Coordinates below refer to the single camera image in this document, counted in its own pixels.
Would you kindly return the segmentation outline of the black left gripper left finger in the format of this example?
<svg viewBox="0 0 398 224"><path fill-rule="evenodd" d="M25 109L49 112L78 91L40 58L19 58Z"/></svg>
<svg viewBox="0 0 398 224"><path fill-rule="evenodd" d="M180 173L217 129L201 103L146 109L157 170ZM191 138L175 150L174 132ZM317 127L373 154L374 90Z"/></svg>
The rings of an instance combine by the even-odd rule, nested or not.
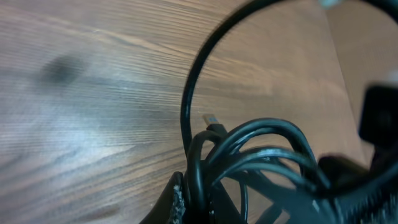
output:
<svg viewBox="0 0 398 224"><path fill-rule="evenodd" d="M174 172L159 199L140 224L183 224L185 211L183 174Z"/></svg>

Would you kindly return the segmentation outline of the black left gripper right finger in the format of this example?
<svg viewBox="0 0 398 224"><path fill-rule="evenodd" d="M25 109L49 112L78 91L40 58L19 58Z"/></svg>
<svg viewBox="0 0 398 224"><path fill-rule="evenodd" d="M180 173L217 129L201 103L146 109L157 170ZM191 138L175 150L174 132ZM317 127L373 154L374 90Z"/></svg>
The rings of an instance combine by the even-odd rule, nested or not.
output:
<svg viewBox="0 0 398 224"><path fill-rule="evenodd" d="M221 182L210 190L210 215L214 224L246 224Z"/></svg>

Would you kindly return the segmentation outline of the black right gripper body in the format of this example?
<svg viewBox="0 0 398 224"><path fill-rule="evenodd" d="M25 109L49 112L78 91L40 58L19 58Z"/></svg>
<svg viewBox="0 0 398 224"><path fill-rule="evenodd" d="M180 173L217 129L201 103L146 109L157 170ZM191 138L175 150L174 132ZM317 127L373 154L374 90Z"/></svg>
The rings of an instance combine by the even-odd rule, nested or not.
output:
<svg viewBox="0 0 398 224"><path fill-rule="evenodd" d="M362 140L374 145L365 169L339 155L318 161L332 184L327 197L340 223L397 223L397 88L371 85L359 125Z"/></svg>

